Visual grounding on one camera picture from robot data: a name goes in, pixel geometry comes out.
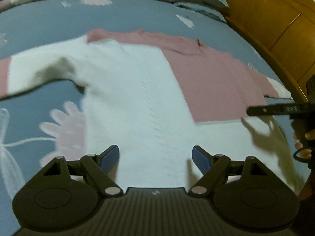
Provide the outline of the blue lower pillow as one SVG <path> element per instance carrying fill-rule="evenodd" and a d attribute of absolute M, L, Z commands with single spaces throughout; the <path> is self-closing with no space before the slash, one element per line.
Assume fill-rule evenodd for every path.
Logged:
<path fill-rule="evenodd" d="M 212 7 L 202 5 L 202 4 L 197 4 L 197 3 L 191 3 L 191 2 L 177 2 L 174 5 L 176 7 L 187 9 L 187 10 L 202 14 L 204 16 L 207 16 L 208 18 L 212 18 L 216 21 L 227 24 L 227 21 L 225 20 L 224 16 Z"/>

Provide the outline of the wooden headboard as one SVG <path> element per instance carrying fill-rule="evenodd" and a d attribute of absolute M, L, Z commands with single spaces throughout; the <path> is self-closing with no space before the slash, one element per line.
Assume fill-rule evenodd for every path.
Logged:
<path fill-rule="evenodd" d="M 314 75 L 313 0 L 226 0 L 227 21 L 262 55 L 294 99 Z"/>

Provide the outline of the blue floral bed sheet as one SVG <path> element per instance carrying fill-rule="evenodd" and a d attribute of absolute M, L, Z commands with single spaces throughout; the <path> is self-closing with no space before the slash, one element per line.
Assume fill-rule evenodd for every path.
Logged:
<path fill-rule="evenodd" d="M 46 0 L 14 7 L 1 13 L 1 57 L 79 37 L 95 28 L 110 32 L 144 30 L 201 40 L 277 78 L 253 47 L 227 24 L 155 0 Z M 8 119 L 2 144 L 16 160 L 23 181 L 40 170 L 43 156 L 53 157 L 53 137 L 41 131 L 40 125 L 53 123 L 52 112 L 64 111 L 67 101 L 82 109 L 82 99 L 83 91 L 78 86 L 61 80 L 1 101 Z M 248 118 L 245 123 L 234 120 L 197 125 L 182 118 L 174 129 L 183 132 L 175 136 L 173 148 L 166 152 L 156 151 L 157 142 L 136 147 L 125 134 L 116 137 L 120 159 L 111 177 L 122 187 L 191 186 L 201 176 L 191 158 L 196 144 L 234 159 L 257 156 L 296 192 L 301 191 L 309 175 L 306 165 L 292 159 L 293 130 L 286 116 L 270 122 Z"/>

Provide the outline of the pink and white knit sweater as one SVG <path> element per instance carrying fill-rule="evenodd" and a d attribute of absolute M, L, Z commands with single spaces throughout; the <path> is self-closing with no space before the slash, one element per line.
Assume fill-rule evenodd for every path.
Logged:
<path fill-rule="evenodd" d="M 47 143 L 40 166 L 116 144 L 122 188 L 189 187 L 198 173 L 188 161 L 199 145 L 233 159 L 256 156 L 295 193 L 303 188 L 275 118 L 246 114 L 290 92 L 227 52 L 184 37 L 97 29 L 1 61 L 2 98 L 60 79 L 83 87 L 80 106 L 64 102 L 39 124 L 45 137 L 16 142 Z"/>

